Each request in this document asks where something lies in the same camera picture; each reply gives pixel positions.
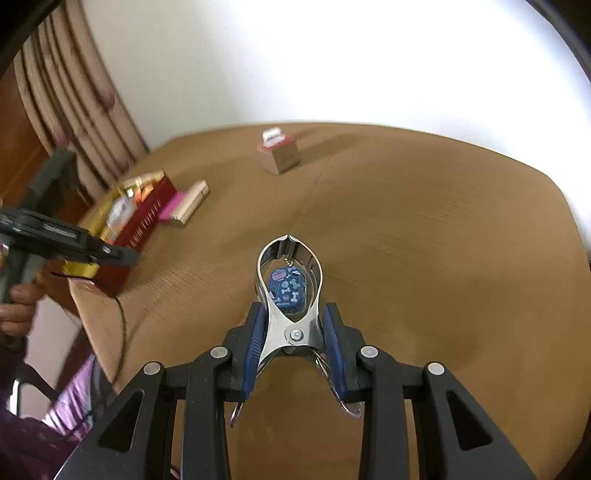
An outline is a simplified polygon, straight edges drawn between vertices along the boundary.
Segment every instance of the gift box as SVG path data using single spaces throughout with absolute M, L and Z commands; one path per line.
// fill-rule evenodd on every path
M 263 168 L 274 175 L 295 167 L 301 159 L 296 140 L 282 133 L 279 128 L 263 132 L 258 151 Z
M 177 193 L 176 188 L 163 171 L 135 177 L 117 185 L 116 188 L 106 194 L 101 202 L 90 210 L 80 222 L 80 226 L 87 229 L 91 235 L 104 236 L 105 225 L 113 208 L 113 203 L 122 195 L 125 195 L 126 192 L 134 188 L 136 190 L 139 188 L 142 191 L 142 186 L 146 185 L 152 185 L 153 188 L 150 187 L 151 191 L 142 199 L 131 218 L 111 242 L 114 245 L 133 248 L 141 252 L 158 223 L 160 211 Z M 78 262 L 66 262 L 64 266 L 64 273 L 67 275 L 92 279 L 99 288 L 111 294 L 117 294 L 121 291 L 130 271 L 129 268 L 81 264 Z

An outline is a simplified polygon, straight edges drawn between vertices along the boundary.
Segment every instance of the small box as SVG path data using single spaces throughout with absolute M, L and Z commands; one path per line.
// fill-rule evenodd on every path
M 177 192 L 160 212 L 160 221 L 175 226 L 185 226 L 191 215 L 209 194 L 205 180 L 196 181 L 186 192 Z
M 263 132 L 258 151 L 263 168 L 274 175 L 286 172 L 301 160 L 296 140 L 283 134 L 279 128 Z
M 157 181 L 154 183 L 153 190 L 137 207 L 137 210 L 113 242 L 114 245 L 130 247 L 140 252 L 158 223 L 160 210 L 177 193 L 176 188 L 174 188 L 174 185 L 163 171 L 136 177 L 121 183 L 106 194 L 105 198 L 80 222 L 80 226 L 86 228 L 91 235 L 99 236 L 105 227 L 111 206 L 115 199 L 121 195 L 121 192 L 131 186 L 140 186 L 153 180 Z M 104 288 L 111 294 L 117 294 L 121 291 L 130 271 L 129 268 L 114 267 L 112 265 L 99 266 L 78 262 L 66 262 L 64 266 L 64 273 L 92 279 L 96 281 L 99 288 Z

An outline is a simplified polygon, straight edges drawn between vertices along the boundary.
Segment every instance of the blue rubber grip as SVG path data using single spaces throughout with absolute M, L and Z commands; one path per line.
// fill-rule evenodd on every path
M 340 351 L 339 339 L 336 336 L 335 324 L 327 306 L 324 307 L 323 312 L 323 329 L 326 356 L 330 365 L 333 385 L 335 386 L 339 400 L 343 400 L 347 390 L 345 386 L 345 363 L 343 361 L 343 354 Z
M 255 388 L 256 371 L 261 358 L 262 346 L 265 342 L 265 324 L 267 322 L 267 311 L 261 305 L 256 316 L 255 326 L 252 329 L 251 341 L 248 344 L 244 357 L 244 378 L 242 381 L 242 398 L 247 400 Z

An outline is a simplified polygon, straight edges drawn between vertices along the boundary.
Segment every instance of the white wall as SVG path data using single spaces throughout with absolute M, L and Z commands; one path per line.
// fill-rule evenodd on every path
M 591 85 L 525 0 L 83 0 L 148 144 L 275 121 L 433 132 L 548 174 L 591 252 Z
M 64 310 L 52 299 L 45 297 L 37 304 L 37 317 L 29 336 L 29 350 L 25 360 L 52 387 L 56 386 L 61 367 L 79 329 L 76 319 L 66 316 Z M 23 389 L 22 415 L 42 419 L 48 405 L 48 400 L 35 388 Z

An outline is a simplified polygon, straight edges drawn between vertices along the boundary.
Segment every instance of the bolt head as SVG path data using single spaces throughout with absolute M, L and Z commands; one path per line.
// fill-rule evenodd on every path
M 429 370 L 429 373 L 433 375 L 443 375 L 443 372 L 445 372 L 445 367 L 440 363 L 431 362 L 427 365 L 427 370 Z
M 158 372 L 160 372 L 160 364 L 158 362 L 150 362 L 149 364 L 145 364 L 144 373 L 146 375 L 155 375 Z
M 298 330 L 297 328 L 294 328 L 291 332 L 290 332 L 290 338 L 294 341 L 294 342 L 299 342 L 300 340 L 302 340 L 302 338 L 304 338 L 304 332 L 302 332 L 301 330 Z
M 215 346 L 209 353 L 214 358 L 224 358 L 228 354 L 228 349 L 224 346 Z
M 365 345 L 361 347 L 361 355 L 365 358 L 375 358 L 378 356 L 378 349 L 371 345 Z

